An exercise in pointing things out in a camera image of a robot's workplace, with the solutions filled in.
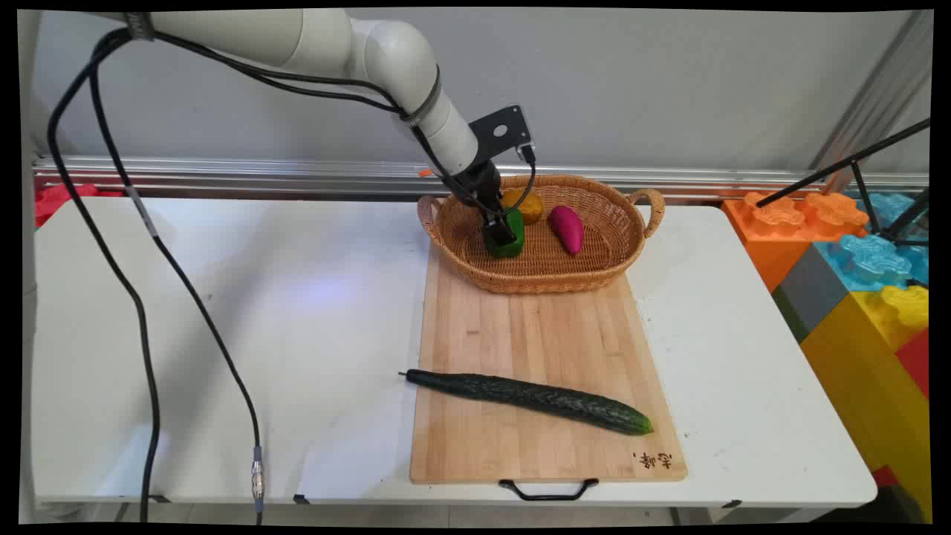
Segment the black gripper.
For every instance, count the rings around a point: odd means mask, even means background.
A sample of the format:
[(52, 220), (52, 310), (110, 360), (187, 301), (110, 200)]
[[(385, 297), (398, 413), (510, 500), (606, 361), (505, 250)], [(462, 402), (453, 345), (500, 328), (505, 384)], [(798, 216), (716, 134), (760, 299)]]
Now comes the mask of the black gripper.
[(502, 206), (502, 177), (492, 160), (456, 174), (454, 196), (479, 211), (486, 248), (519, 246), (519, 210), (506, 211)]

